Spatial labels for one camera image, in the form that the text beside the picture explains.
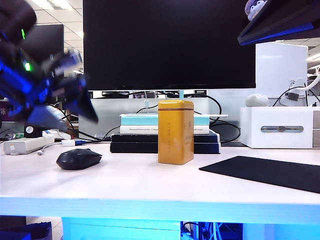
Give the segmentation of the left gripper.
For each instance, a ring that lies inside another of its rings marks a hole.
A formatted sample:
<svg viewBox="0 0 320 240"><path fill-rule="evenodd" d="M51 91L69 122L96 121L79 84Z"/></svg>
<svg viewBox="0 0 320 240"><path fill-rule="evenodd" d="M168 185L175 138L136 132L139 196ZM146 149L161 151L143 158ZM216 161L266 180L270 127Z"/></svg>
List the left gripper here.
<svg viewBox="0 0 320 240"><path fill-rule="evenodd" d="M64 101L67 108L97 123L98 116L92 105L87 81L83 74L65 77L65 71L83 62L78 50L56 53L42 62L32 61L32 72L37 82L32 87L32 107L27 123L46 129L67 130L63 113L47 104L54 98Z"/></svg>

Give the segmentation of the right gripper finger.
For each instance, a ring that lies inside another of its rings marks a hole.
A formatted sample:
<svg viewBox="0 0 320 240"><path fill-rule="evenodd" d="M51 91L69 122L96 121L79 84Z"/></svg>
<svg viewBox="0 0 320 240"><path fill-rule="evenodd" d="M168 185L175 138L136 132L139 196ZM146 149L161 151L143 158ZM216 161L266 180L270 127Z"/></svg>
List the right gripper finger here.
<svg viewBox="0 0 320 240"><path fill-rule="evenodd" d="M249 0L244 11L249 24L241 37L265 37L320 20L318 0Z"/></svg>
<svg viewBox="0 0 320 240"><path fill-rule="evenodd" d="M251 37L237 37L238 43L241 46L274 42L277 40L294 40L320 37L320 20L314 22L307 22L302 25L276 32L268 33L266 36L251 36Z"/></svg>

